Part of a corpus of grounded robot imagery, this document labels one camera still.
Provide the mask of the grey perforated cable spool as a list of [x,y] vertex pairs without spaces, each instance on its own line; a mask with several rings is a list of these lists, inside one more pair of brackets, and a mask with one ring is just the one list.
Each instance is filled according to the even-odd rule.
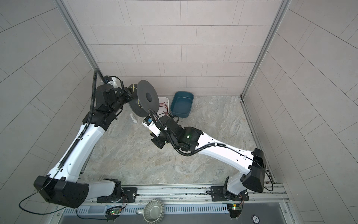
[[137,100],[129,102],[131,110],[139,117],[146,117],[149,115],[149,109],[158,112],[159,99],[155,88],[146,80],[139,81],[138,84],[130,86],[137,87]]

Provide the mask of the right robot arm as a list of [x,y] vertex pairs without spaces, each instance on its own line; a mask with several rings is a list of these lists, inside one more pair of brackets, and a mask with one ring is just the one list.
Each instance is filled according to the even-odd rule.
[[220,142],[194,127],[182,127],[172,117],[160,117],[154,110],[149,110],[152,123],[158,128],[159,135],[151,133],[152,142],[158,148],[170,144],[182,156],[191,157],[203,154],[222,161],[238,170],[234,176],[228,177],[224,184],[223,195],[229,200],[248,189],[262,193],[266,171],[264,152],[258,148],[253,151],[242,150]]

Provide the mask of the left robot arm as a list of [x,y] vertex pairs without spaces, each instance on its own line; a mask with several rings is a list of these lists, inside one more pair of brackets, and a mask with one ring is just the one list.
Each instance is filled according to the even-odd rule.
[[79,183],[78,179],[96,143],[131,100],[123,81],[115,76],[104,77],[99,69],[95,69],[89,112],[78,135],[57,165],[46,176],[40,175],[34,181],[36,193],[45,202],[76,209],[94,198],[100,202],[123,200],[119,180]]

